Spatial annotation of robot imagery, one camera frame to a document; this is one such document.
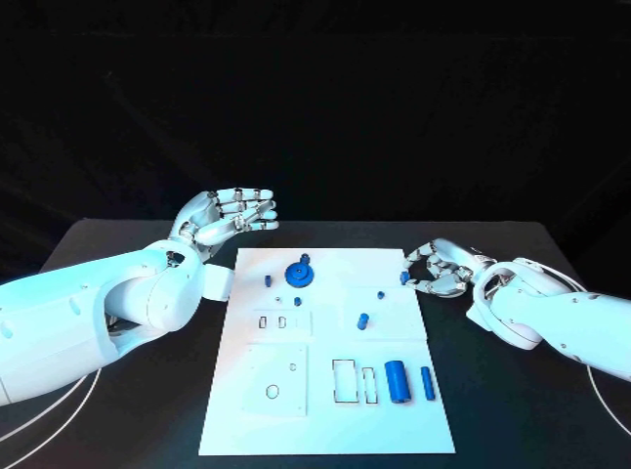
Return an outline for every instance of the blue object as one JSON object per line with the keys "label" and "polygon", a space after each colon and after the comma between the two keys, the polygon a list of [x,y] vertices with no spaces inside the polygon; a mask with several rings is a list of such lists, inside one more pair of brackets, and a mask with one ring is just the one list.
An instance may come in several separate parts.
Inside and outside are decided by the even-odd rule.
{"label": "blue object", "polygon": [[369,315],[363,313],[360,315],[360,319],[357,320],[357,328],[360,330],[364,330],[364,327],[367,326],[367,321],[369,321]]}
{"label": "blue object", "polygon": [[289,264],[284,271],[284,279],[294,288],[302,288],[309,285],[312,281],[312,269],[308,263],[311,262],[308,254],[301,254],[301,259],[294,264]]}
{"label": "blue object", "polygon": [[423,380],[425,398],[429,401],[433,401],[435,400],[435,392],[432,391],[430,370],[428,369],[428,366],[420,367],[420,379]]}
{"label": "blue object", "polygon": [[405,374],[405,364],[399,360],[386,362],[386,379],[389,380],[390,401],[393,404],[410,401],[410,386]]}

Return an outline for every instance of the dark wall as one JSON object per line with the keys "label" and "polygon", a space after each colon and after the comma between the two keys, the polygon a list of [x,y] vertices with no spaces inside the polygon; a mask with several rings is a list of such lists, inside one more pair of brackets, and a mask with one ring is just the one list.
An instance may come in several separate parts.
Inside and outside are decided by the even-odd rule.
{"label": "dark wall", "polygon": [[631,5],[572,33],[574,7],[469,29],[296,3],[0,2],[0,281],[80,218],[236,186],[285,220],[537,220],[590,251],[631,211]]}

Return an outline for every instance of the black table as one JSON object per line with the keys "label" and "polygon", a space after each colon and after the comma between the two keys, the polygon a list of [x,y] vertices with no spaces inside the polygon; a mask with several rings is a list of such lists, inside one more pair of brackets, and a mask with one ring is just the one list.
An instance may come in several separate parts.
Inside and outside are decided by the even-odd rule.
{"label": "black table", "polygon": [[[83,220],[66,233],[43,270],[142,248],[167,236],[170,223]],[[213,262],[232,268],[237,247],[376,247],[409,252],[438,236],[500,260],[527,257],[574,275],[543,226],[517,222],[282,222],[275,232],[227,241]],[[75,420],[19,467],[631,468],[631,439],[600,407],[585,368],[544,343],[526,352],[479,329],[465,317],[469,295],[448,300],[419,294],[417,301],[456,454],[199,456],[224,312],[224,303],[203,300],[186,327],[101,371]],[[91,381],[0,445],[0,467],[57,429]],[[598,371],[596,381],[631,429],[631,384]],[[66,389],[0,407],[0,435]]]}

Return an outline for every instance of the rectangular cutout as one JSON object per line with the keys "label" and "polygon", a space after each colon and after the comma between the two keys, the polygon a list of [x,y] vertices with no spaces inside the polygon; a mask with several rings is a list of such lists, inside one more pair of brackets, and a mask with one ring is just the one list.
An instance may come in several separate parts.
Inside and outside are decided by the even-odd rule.
{"label": "rectangular cutout", "polygon": [[357,399],[357,379],[354,375],[354,360],[333,360],[334,372],[334,402],[351,403]]}
{"label": "rectangular cutout", "polygon": [[379,397],[376,395],[374,368],[361,369],[361,380],[364,382],[364,402],[367,404],[379,404]]}

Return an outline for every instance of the white robotic arm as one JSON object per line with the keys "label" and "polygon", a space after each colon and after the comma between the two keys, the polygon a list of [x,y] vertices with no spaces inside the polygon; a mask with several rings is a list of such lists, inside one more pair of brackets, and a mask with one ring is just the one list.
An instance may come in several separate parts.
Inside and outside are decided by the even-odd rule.
{"label": "white robotic arm", "polygon": [[278,227],[272,196],[201,192],[168,239],[0,286],[0,405],[57,389],[183,327],[201,297],[226,300],[232,271],[203,262],[237,233]]}
{"label": "white robotic arm", "polygon": [[403,272],[410,288],[453,297],[472,283],[466,316],[487,331],[526,350],[544,339],[564,357],[631,382],[631,301],[586,292],[557,273],[563,283],[527,259],[497,263],[446,239],[420,246],[405,267],[423,256],[435,281]]}

